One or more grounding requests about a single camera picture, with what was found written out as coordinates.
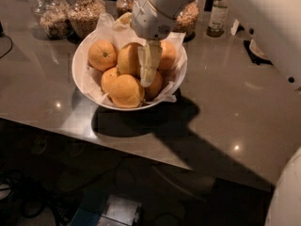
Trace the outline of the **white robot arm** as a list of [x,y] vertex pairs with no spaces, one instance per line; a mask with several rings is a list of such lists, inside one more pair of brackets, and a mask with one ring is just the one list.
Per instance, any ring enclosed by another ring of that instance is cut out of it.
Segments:
[[[176,17],[195,0],[137,0],[128,15],[140,38],[155,43],[170,34]],[[301,0],[224,0],[295,93],[301,89]]]

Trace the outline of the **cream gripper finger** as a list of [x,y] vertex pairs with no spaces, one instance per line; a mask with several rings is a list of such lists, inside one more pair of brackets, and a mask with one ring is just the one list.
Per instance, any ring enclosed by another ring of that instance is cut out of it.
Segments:
[[132,13],[126,12],[115,20],[115,25],[130,25],[132,23]]

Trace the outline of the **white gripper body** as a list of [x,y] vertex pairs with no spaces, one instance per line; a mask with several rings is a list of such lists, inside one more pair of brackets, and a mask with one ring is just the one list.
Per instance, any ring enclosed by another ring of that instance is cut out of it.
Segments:
[[171,0],[137,0],[132,11],[132,27],[139,38],[164,40],[175,26]]

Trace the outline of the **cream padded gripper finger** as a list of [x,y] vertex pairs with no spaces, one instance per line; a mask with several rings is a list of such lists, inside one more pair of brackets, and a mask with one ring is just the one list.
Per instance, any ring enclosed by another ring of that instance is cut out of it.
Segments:
[[138,48],[140,84],[143,88],[149,87],[153,82],[160,64],[162,51],[161,42],[158,40],[147,40],[145,46]]

